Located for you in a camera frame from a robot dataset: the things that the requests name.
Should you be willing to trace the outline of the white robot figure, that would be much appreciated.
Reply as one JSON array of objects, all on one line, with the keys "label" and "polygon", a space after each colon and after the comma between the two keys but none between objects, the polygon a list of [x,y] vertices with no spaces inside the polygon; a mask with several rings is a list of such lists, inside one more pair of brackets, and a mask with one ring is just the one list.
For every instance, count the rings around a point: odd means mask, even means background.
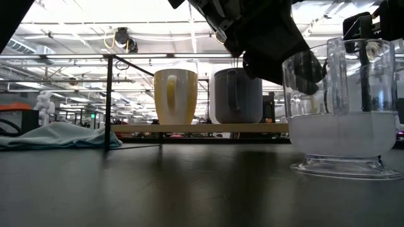
[{"label": "white robot figure", "polygon": [[49,124],[49,117],[55,113],[55,103],[51,101],[53,93],[51,91],[41,91],[37,96],[37,102],[34,110],[39,112],[40,126]]}]

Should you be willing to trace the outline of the white column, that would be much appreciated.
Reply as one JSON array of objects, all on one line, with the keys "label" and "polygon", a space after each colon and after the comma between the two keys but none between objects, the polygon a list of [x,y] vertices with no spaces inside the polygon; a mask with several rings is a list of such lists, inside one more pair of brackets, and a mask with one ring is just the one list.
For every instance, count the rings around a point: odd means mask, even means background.
[{"label": "white column", "polygon": [[214,73],[209,77],[209,118],[213,124],[216,124],[215,118],[215,87],[214,87]]}]

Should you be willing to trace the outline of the black machine box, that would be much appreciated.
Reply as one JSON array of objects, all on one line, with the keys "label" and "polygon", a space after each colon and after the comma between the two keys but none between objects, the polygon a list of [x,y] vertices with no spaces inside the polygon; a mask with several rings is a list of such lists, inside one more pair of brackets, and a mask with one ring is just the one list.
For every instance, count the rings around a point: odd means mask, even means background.
[{"label": "black machine box", "polygon": [[263,95],[263,120],[266,123],[275,123],[275,93]]}]

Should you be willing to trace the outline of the yellow and white mug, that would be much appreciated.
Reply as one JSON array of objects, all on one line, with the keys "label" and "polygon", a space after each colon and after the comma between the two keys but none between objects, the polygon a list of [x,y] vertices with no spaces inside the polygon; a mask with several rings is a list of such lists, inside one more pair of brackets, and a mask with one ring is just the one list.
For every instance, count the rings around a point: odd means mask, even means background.
[{"label": "yellow and white mug", "polygon": [[198,75],[187,69],[154,74],[154,100],[161,125],[190,125],[196,110]]}]

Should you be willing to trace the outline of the teal cloth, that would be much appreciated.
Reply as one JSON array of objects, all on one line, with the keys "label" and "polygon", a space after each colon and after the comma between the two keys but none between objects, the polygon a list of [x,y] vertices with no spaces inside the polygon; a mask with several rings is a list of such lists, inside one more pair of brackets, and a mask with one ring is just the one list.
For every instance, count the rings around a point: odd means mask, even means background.
[{"label": "teal cloth", "polygon": [[0,151],[64,148],[102,148],[105,129],[89,129],[64,122],[39,127],[18,137],[0,137]]}]

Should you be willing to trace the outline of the orange-topped black box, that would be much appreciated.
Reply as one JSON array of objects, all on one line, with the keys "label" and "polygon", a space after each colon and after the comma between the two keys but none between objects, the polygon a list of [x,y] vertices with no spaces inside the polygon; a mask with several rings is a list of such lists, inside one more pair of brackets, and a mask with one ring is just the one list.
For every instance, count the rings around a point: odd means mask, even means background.
[{"label": "orange-topped black box", "polygon": [[0,136],[18,137],[39,127],[39,112],[29,104],[0,104]]}]

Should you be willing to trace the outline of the grey mug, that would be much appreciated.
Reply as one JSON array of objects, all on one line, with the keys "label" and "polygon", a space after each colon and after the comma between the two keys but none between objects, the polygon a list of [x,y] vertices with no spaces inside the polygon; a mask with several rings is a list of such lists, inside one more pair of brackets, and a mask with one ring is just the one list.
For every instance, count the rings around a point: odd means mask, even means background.
[{"label": "grey mug", "polygon": [[262,80],[251,79],[243,68],[214,74],[215,118],[221,124],[255,124],[263,116]]}]

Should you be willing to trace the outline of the clear footed glass cup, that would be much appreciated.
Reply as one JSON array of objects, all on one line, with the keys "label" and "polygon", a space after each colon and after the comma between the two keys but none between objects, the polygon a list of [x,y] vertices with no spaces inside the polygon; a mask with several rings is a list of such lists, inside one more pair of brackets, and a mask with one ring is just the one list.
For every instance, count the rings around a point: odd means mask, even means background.
[{"label": "clear footed glass cup", "polygon": [[400,179],[381,161],[398,133],[395,47],[381,39],[332,38],[311,48],[326,73],[313,95],[283,86],[297,172],[364,180]]}]

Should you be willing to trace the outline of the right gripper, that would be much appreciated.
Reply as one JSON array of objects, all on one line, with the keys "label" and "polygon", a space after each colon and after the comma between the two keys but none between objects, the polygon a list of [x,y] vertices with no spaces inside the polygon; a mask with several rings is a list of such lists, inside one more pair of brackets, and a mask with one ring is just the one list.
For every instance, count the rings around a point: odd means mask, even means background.
[{"label": "right gripper", "polygon": [[315,94],[326,73],[292,18],[303,0],[189,0],[251,78]]}]

